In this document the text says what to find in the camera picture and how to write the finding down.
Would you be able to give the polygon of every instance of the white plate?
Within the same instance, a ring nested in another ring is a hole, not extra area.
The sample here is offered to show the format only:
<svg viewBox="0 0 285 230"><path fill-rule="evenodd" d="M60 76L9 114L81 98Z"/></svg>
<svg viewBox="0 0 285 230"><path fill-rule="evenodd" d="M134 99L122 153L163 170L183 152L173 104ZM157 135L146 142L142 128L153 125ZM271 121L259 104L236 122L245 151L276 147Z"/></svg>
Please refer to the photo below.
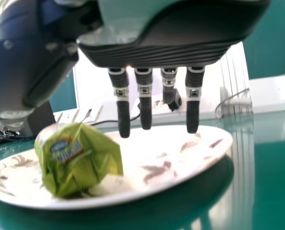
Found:
<svg viewBox="0 0 285 230"><path fill-rule="evenodd" d="M54 198L42 185L34 149L0 161L0 200L37 209L105 207L150 196L178 185L210 168L232 145L224 130L200 126L158 126L131 130L128 139L106 133L120 144L124 177L108 175L100 185L72 199Z"/></svg>

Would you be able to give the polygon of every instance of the plate rim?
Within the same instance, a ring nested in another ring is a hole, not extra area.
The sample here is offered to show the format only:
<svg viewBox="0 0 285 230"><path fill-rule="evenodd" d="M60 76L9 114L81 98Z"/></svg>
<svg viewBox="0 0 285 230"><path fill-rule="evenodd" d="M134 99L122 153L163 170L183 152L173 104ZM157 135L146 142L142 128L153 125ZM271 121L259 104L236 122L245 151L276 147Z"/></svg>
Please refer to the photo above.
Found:
<svg viewBox="0 0 285 230"><path fill-rule="evenodd" d="M153 129L160 129L163 127L186 127L186 125L167 125L167 126L156 126L153 127ZM135 191L135 192L124 192L114 195L108 195L108 196L101 196L101 197L91 197L91 198L80 198L80 199L73 199L68 202L35 202L34 200L30 202L30 200L22 200L21 198L17 198L15 196L4 194L3 192L0 192L0 201L5 202L7 204L15 205L18 207L24 207L24 208L32 208L32 209L41 209L41 210L80 210L80 209L92 209L92 208L100 208L100 207L109 207L109 206L115 206L119 204L125 204L131 201L135 201L141 198L149 197L152 195L156 195L162 191L171 189L175 187L176 185L182 184L186 181L188 181L191 178L194 178L198 176L199 174L203 173L204 171L210 169L213 165L215 165L217 162L219 162L231 149L233 138L232 135L227 132L226 130L223 130L218 127L213 126L199 126L199 127L207 127L211 129L219 129L221 132L226 133L226 141L223 143L227 143L225 147L225 151L216 155L216 157L208 162L207 164L202 164L198 169L193 171L192 173L189 173L188 175L178 178L177 180L171 181L169 183L159 184L155 187L152 187L148 190L141 190L141 191ZM133 130L142 130L142 128L134 128ZM119 133L118 131L112 131L112 132L106 132L106 135L112 135ZM17 156L19 154L30 154L30 152L34 152L35 149L26 150L14 155L11 155L5 159L2 159L0 161L0 164L3 163L3 161L7 161L10 158Z"/></svg>

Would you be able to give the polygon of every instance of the teal table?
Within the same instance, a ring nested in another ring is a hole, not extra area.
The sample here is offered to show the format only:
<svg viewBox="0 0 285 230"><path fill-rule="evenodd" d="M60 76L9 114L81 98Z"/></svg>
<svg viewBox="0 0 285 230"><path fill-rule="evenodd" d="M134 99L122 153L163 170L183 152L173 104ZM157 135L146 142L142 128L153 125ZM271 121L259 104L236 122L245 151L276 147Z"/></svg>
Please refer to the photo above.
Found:
<svg viewBox="0 0 285 230"><path fill-rule="evenodd" d="M202 122L229 131L231 151L210 170L136 202L38 211L0 202L0 230L285 230L285 113ZM33 142L0 146L0 160Z"/></svg>

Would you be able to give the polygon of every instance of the crumpled wrapper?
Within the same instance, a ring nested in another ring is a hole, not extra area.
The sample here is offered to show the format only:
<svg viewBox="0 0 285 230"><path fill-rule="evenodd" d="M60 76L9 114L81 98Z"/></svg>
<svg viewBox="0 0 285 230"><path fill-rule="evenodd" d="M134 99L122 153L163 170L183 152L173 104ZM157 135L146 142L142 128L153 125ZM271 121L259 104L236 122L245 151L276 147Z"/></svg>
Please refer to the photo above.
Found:
<svg viewBox="0 0 285 230"><path fill-rule="evenodd" d="M97 185L107 174L123 175L119 145L84 123L48 126L35 150L43 184L57 197Z"/></svg>

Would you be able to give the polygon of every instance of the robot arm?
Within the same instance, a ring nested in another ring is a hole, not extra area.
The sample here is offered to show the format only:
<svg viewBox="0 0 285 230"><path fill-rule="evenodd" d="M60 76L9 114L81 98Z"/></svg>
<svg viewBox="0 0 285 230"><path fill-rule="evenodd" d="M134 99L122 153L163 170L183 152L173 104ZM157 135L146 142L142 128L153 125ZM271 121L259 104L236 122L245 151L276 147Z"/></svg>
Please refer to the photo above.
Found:
<svg viewBox="0 0 285 230"><path fill-rule="evenodd" d="M73 68L79 47L96 66L108 68L124 138L130 135L126 67L135 68L141 123L150 129L152 68L162 70L169 104L178 67L186 66L187 128L195 133L205 66L248 36L269 3L18 0L0 16L0 121L19 128Z"/></svg>
<svg viewBox="0 0 285 230"><path fill-rule="evenodd" d="M19 0L0 16L0 121L20 128L78 61L77 38L102 25L98 5Z"/></svg>

